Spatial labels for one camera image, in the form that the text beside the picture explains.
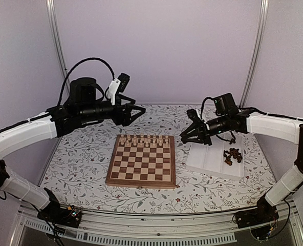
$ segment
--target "white tray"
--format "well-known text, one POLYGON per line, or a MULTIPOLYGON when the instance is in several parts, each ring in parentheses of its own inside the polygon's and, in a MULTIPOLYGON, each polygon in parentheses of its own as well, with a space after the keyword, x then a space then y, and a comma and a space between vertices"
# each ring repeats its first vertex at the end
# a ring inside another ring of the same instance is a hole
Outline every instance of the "white tray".
MULTIPOLYGON (((221 136, 225 139, 231 139, 231 134, 229 133, 225 133, 221 136)), ((237 135, 235 144, 222 141, 216 136, 212 137, 211 146, 202 145, 200 143, 191 144, 186 169, 235 181, 240 180, 244 177, 243 137, 237 135), (233 157, 231 158, 231 166, 224 162, 225 157, 223 156, 223 151, 229 151, 230 148, 239 149, 239 152, 243 156, 243 161, 241 163, 238 163, 233 157)))

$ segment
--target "white wall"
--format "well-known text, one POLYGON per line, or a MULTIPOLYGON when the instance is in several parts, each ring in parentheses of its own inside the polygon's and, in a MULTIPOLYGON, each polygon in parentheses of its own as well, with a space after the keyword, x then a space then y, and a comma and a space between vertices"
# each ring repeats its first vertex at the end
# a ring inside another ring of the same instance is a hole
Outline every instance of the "white wall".
MULTIPOLYGON (((35 116, 57 103, 61 74, 46 1, 0 1, 0 128, 35 116)), ((37 183, 54 141, 5 158, 18 174, 37 183)), ((0 246, 7 245, 19 202, 0 200, 0 246)))
MULTIPOLYGON (((270 1, 247 106, 303 117, 303 1, 270 1)), ((277 179, 293 165, 297 146, 258 136, 277 179)), ((294 195, 303 223, 303 187, 294 195)))
MULTIPOLYGON (((256 38, 260 0, 57 0, 67 66, 97 56, 116 76, 131 76, 125 95, 138 103, 201 103, 231 92, 241 99, 256 38)), ((111 76, 95 61, 70 78, 111 76)))

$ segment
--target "floral tablecloth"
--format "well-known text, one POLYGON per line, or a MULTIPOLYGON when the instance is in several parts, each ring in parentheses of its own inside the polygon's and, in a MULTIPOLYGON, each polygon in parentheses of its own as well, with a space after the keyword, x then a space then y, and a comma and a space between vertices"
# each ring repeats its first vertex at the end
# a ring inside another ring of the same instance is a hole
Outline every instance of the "floral tablecloth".
MULTIPOLYGON (((64 136, 47 169, 42 187, 61 203, 86 209, 126 213, 198 213, 254 206, 274 183, 271 169, 251 134, 244 136, 244 178, 232 181, 185 169, 190 144, 180 133, 190 125, 187 109, 194 105, 146 105, 146 113, 128 127, 111 120, 64 136), (117 134, 173 135, 176 141, 177 185, 174 190, 109 187, 105 178, 117 134)), ((215 118, 206 107, 204 119, 215 118)))

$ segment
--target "wooden chessboard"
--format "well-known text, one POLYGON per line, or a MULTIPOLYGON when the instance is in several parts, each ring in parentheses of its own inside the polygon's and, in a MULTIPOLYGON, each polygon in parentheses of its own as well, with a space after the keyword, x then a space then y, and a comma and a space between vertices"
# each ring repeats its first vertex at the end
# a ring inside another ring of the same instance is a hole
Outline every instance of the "wooden chessboard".
POLYGON ((174 146, 173 136, 118 135, 106 184, 154 189, 175 188, 174 146))

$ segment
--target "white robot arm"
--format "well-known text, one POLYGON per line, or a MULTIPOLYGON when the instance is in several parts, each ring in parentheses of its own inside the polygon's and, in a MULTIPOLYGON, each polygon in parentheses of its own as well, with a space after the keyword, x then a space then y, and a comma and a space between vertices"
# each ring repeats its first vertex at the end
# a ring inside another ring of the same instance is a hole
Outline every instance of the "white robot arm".
POLYGON ((238 108, 230 93, 206 99, 214 101, 217 109, 215 113, 219 117, 204 122, 196 110, 188 110, 188 117, 193 123, 182 132, 183 143, 211 145, 211 136, 236 131, 272 136, 298 145, 298 156, 293 167, 257 201, 257 208, 252 212, 236 213, 240 228, 278 219, 275 206, 303 184, 303 118, 264 113, 256 108, 238 108))
POLYGON ((97 124, 105 119, 112 119, 116 125, 128 126, 145 113, 145 108, 138 107, 135 101, 125 97, 123 92, 129 76, 121 74, 114 81, 117 88, 109 88, 112 97, 103 100, 104 93, 93 78, 79 78, 70 84, 70 96, 64 105, 47 109, 34 118, 21 121, 13 126, 0 129, 0 190, 34 205, 40 215, 52 223, 78 227, 80 209, 62 209, 54 194, 20 177, 5 165, 4 157, 12 152, 36 142, 62 137, 77 128, 97 124), (103 97, 96 99, 96 89, 103 97))

